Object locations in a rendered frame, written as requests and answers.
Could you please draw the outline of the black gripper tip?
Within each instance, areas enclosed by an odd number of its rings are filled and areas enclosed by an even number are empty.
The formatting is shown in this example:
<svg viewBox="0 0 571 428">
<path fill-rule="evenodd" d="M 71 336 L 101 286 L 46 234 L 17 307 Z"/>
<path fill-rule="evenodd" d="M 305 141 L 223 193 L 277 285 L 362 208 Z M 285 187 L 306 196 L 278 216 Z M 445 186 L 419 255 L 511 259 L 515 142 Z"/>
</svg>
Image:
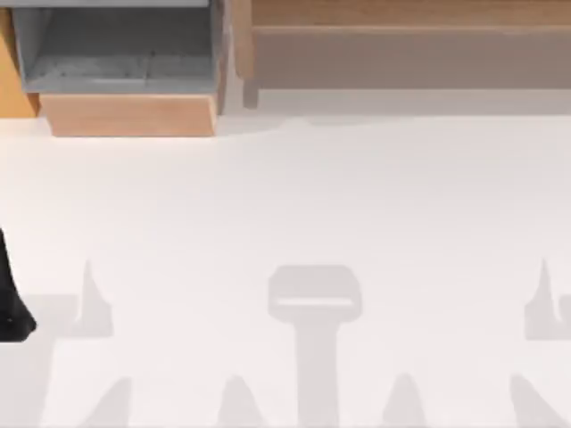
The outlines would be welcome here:
<svg viewBox="0 0 571 428">
<path fill-rule="evenodd" d="M 15 286 L 4 232 L 0 228 L 0 342 L 24 342 L 36 329 L 36 319 Z"/>
</svg>

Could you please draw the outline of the pale wooden drawer front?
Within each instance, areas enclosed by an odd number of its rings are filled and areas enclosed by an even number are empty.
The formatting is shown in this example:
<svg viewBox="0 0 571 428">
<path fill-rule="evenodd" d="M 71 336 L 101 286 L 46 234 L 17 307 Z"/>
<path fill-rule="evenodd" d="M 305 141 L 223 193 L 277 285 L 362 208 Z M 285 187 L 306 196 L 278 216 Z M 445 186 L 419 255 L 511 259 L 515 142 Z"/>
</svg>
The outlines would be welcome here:
<svg viewBox="0 0 571 428">
<path fill-rule="evenodd" d="M 213 136 L 216 95 L 39 96 L 52 134 L 60 137 Z"/>
</svg>

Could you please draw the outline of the wooden cupboard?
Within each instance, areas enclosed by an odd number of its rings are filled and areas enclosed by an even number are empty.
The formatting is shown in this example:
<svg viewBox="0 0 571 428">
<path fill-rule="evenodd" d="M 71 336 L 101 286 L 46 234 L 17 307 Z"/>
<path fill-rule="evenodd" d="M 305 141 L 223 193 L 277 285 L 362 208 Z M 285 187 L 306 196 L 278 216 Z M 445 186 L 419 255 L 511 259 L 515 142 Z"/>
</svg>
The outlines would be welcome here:
<svg viewBox="0 0 571 428">
<path fill-rule="evenodd" d="M 0 7 L 0 119 L 33 119 L 39 109 L 38 95 L 22 90 L 12 14 Z"/>
</svg>

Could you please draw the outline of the wooden open shelf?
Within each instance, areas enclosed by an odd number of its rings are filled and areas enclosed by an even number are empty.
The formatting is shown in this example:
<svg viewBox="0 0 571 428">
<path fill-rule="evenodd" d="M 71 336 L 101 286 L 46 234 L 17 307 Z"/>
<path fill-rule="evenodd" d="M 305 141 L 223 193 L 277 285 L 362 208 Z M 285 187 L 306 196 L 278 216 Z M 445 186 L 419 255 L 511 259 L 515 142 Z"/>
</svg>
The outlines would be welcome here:
<svg viewBox="0 0 571 428">
<path fill-rule="evenodd" d="M 571 0 L 228 0 L 244 104 L 269 90 L 567 90 Z"/>
</svg>

